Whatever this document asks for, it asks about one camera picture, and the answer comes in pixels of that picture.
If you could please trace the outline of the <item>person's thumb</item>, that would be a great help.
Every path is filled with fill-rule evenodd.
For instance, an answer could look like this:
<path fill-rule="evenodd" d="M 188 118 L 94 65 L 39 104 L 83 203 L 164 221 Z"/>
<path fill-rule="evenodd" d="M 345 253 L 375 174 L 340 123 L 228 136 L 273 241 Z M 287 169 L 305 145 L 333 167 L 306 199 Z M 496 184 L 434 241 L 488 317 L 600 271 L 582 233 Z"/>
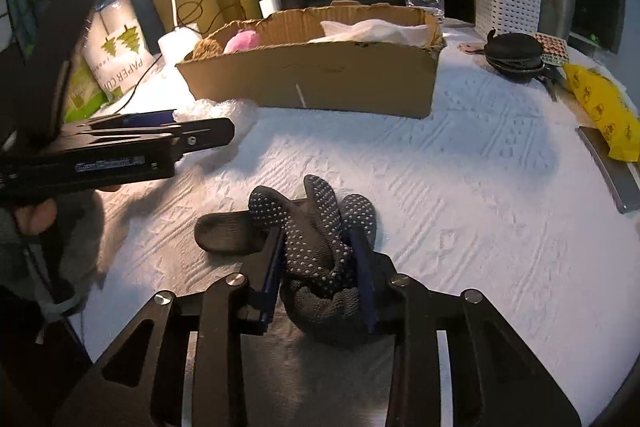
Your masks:
<path fill-rule="evenodd" d="M 27 236 L 47 231 L 56 219 L 58 207 L 53 199 L 47 199 L 39 205 L 20 208 L 14 211 L 17 225 Z"/>

